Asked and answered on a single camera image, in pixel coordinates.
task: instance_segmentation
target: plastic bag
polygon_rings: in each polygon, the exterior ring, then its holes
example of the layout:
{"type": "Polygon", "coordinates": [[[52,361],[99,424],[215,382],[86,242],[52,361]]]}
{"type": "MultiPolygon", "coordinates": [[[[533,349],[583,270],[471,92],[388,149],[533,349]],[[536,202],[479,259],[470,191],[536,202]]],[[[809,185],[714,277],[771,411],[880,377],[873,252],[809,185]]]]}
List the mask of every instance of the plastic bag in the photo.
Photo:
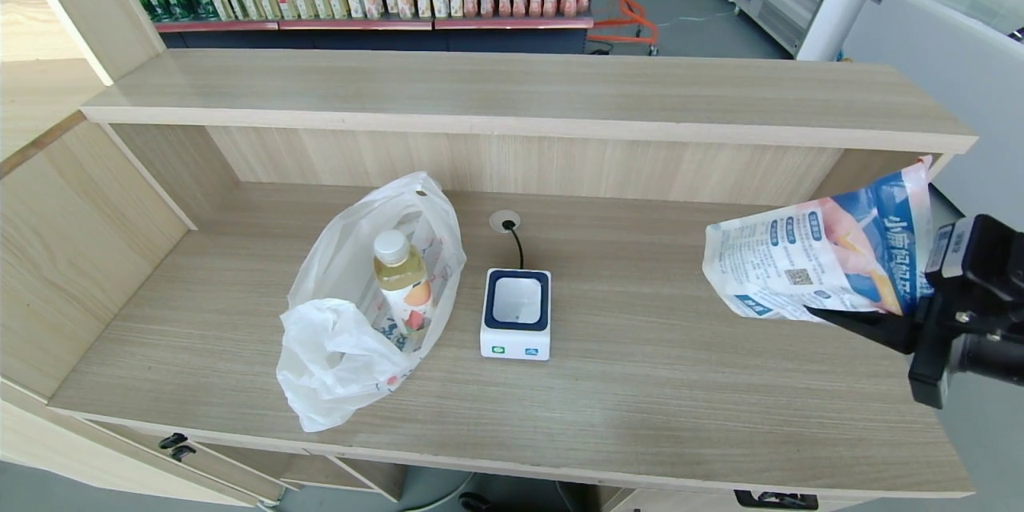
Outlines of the plastic bag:
{"type": "Polygon", "coordinates": [[[291,292],[278,382],[302,429],[343,424],[390,394],[440,337],[466,263],[459,221],[425,172],[371,191],[334,217],[299,268],[291,292]],[[422,345],[396,329],[373,272],[377,234],[398,228],[423,253],[434,308],[422,345]]]}
{"type": "Polygon", "coordinates": [[[823,323],[804,306],[912,314],[932,294],[931,158],[845,195],[707,228],[703,272],[740,316],[823,323]]]}

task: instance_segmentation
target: qr code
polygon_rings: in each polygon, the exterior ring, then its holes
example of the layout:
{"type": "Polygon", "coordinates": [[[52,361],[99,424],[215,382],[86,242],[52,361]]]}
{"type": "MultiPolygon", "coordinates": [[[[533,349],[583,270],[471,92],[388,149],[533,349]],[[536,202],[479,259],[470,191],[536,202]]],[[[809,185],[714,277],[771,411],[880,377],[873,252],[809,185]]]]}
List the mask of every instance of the qr code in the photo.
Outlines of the qr code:
{"type": "Polygon", "coordinates": [[[793,286],[810,286],[814,284],[814,280],[811,280],[811,274],[807,271],[807,268],[786,270],[785,279],[790,280],[790,284],[793,286]]]}

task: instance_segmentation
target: drawer handle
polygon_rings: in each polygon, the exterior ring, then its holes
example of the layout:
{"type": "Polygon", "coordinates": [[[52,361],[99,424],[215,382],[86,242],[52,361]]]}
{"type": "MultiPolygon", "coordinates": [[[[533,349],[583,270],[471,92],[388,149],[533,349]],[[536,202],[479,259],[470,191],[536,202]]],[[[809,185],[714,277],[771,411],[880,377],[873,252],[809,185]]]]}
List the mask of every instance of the drawer handle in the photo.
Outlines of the drawer handle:
{"type": "Polygon", "coordinates": [[[181,462],[183,458],[188,456],[189,454],[196,454],[196,450],[189,446],[188,444],[181,444],[180,446],[171,451],[171,460],[175,462],[181,462]]]}
{"type": "Polygon", "coordinates": [[[751,490],[732,490],[736,502],[743,508],[770,508],[773,510],[816,510],[818,497],[813,494],[786,494],[763,492],[754,496],[751,490]]]}
{"type": "Polygon", "coordinates": [[[169,451],[174,446],[182,444],[187,441],[188,441],[188,436],[185,436],[184,434],[182,434],[182,432],[175,432],[169,435],[168,437],[164,438],[163,440],[160,440],[160,443],[158,443],[157,445],[160,446],[160,450],[162,451],[169,451]]]}

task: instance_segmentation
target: red shelf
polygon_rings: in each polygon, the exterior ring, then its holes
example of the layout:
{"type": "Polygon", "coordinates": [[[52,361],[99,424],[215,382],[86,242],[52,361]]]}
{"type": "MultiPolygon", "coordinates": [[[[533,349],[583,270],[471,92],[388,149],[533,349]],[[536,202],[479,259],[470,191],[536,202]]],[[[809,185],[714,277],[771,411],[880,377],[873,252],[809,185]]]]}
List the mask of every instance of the red shelf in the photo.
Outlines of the red shelf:
{"type": "Polygon", "coordinates": [[[278,23],[234,20],[234,23],[154,23],[158,32],[276,31],[278,23]]]}
{"type": "Polygon", "coordinates": [[[380,20],[280,20],[282,31],[430,31],[431,20],[400,20],[382,17],[380,20]]]}
{"type": "Polygon", "coordinates": [[[592,16],[554,17],[443,17],[434,20],[438,31],[541,31],[546,28],[593,28],[592,16]]]}

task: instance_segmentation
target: bottle cap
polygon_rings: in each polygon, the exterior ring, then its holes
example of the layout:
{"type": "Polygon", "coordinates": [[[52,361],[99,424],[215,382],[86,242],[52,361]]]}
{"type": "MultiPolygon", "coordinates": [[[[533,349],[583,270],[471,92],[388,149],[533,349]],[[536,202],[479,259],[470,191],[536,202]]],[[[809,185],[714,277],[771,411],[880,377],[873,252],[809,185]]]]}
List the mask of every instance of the bottle cap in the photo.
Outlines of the bottle cap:
{"type": "Polygon", "coordinates": [[[374,255],[385,266],[397,266],[409,258],[409,239],[398,230],[381,232],[374,241],[374,255]]]}

